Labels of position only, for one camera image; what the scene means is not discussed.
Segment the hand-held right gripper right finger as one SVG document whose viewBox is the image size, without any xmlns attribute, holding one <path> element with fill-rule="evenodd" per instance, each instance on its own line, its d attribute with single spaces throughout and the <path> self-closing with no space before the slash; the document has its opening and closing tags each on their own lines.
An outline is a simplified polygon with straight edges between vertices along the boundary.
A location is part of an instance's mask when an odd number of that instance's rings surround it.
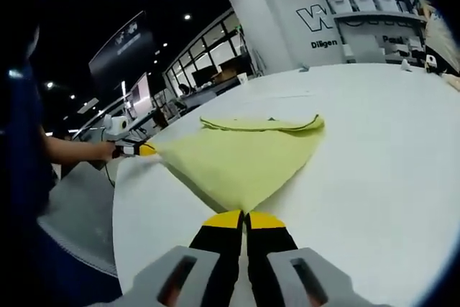
<svg viewBox="0 0 460 307">
<path fill-rule="evenodd" d="M 311 248 L 299 248 L 271 214 L 246 215 L 248 277 L 258 306 L 359 306 L 351 278 Z"/>
</svg>

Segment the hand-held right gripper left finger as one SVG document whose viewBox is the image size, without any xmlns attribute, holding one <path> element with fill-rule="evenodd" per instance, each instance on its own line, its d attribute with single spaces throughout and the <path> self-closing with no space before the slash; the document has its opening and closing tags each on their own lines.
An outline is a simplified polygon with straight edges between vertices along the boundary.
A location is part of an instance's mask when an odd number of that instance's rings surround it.
<svg viewBox="0 0 460 307">
<path fill-rule="evenodd" d="M 239 276 L 244 213 L 215 214 L 190 242 L 156 229 L 133 244 L 121 306 L 228 306 Z"/>
</svg>

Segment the person's left hand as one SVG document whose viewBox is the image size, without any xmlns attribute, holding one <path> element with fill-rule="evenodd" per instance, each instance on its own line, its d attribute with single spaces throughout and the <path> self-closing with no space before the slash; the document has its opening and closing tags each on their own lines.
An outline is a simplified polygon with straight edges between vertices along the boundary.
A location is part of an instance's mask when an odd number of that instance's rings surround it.
<svg viewBox="0 0 460 307">
<path fill-rule="evenodd" d="M 112 159 L 116 145 L 113 142 L 96 143 L 96 159 L 108 162 Z"/>
</svg>

